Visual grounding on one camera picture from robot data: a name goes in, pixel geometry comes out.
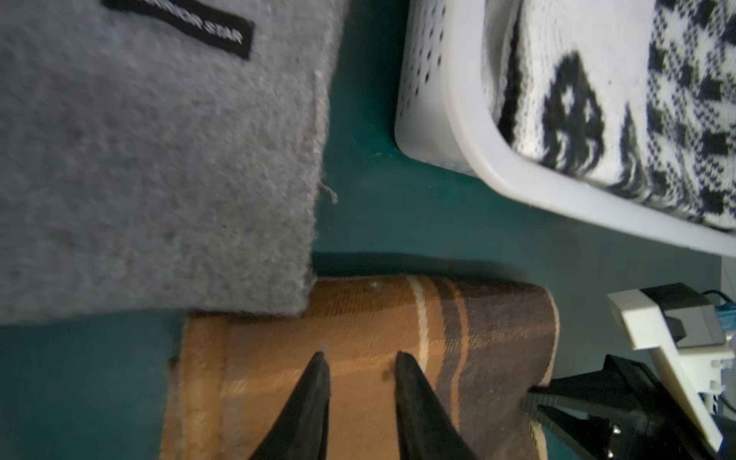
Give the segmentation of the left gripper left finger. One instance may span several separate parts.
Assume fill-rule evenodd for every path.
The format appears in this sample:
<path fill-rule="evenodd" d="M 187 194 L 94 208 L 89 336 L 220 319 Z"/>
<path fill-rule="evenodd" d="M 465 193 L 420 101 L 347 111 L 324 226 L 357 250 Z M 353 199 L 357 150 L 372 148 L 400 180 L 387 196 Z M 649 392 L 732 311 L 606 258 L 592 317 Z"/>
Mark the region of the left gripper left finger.
<path fill-rule="evenodd" d="M 330 399 L 329 364 L 316 352 L 251 459 L 325 459 Z"/>

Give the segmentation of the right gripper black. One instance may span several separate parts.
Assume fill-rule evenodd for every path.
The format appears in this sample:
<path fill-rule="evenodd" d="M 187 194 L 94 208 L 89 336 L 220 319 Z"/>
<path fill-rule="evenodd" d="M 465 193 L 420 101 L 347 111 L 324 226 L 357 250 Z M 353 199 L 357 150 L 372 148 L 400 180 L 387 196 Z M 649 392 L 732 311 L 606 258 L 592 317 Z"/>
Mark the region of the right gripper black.
<path fill-rule="evenodd" d="M 723 437 L 713 447 L 646 365 L 609 355 L 603 370 L 534 386 L 521 408 L 583 459 L 735 457 L 734 421 L 710 418 Z"/>

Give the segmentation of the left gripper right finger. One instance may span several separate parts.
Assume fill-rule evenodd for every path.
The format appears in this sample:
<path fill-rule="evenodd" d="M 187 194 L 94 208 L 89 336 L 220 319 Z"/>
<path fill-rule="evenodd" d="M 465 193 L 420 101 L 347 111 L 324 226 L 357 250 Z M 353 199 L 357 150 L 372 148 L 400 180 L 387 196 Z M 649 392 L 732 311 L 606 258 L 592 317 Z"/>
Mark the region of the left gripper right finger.
<path fill-rule="evenodd" d="M 476 459 L 414 356 L 398 352 L 395 381 L 401 459 Z"/>

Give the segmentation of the brown plaid scarf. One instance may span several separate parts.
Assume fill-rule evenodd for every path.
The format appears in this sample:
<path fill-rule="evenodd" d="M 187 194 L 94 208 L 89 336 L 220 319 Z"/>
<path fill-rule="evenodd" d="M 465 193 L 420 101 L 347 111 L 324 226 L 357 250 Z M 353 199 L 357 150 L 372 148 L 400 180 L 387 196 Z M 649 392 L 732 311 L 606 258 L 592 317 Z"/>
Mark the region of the brown plaid scarf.
<path fill-rule="evenodd" d="M 249 458 L 320 352 L 331 371 L 327 456 L 396 459 L 403 351 L 478 458 L 544 459 L 521 400 L 550 382 L 559 329 L 542 287 L 421 275 L 322 279 L 299 318 L 194 314 L 170 368 L 160 457 Z"/>

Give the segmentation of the grey scarf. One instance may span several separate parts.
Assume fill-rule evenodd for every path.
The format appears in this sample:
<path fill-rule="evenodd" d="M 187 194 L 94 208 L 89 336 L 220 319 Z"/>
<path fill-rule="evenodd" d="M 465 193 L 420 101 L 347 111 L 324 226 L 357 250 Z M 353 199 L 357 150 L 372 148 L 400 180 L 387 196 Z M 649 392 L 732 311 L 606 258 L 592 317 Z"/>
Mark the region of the grey scarf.
<path fill-rule="evenodd" d="M 346 1 L 5 1 L 1 320 L 294 316 Z"/>

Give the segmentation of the white black smiley scarf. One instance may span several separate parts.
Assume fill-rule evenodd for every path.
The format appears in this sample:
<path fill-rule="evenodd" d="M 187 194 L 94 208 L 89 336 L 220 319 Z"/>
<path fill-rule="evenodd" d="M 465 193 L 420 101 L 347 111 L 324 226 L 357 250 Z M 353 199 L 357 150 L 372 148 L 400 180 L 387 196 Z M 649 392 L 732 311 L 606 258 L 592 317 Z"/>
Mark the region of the white black smiley scarf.
<path fill-rule="evenodd" d="M 486 97 L 513 151 L 617 197 L 735 229 L 731 1 L 489 1 Z"/>

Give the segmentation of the white plastic perforated basket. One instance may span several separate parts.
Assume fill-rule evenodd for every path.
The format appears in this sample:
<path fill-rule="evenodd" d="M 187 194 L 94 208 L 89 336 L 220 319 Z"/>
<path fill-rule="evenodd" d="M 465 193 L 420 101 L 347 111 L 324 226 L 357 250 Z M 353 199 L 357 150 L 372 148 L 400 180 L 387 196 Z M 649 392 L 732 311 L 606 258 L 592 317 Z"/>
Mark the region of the white plastic perforated basket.
<path fill-rule="evenodd" d="M 406 156 L 508 199 L 636 237 L 733 257 L 735 236 L 621 199 L 516 154 L 483 97 L 482 1 L 412 1 L 396 109 Z"/>

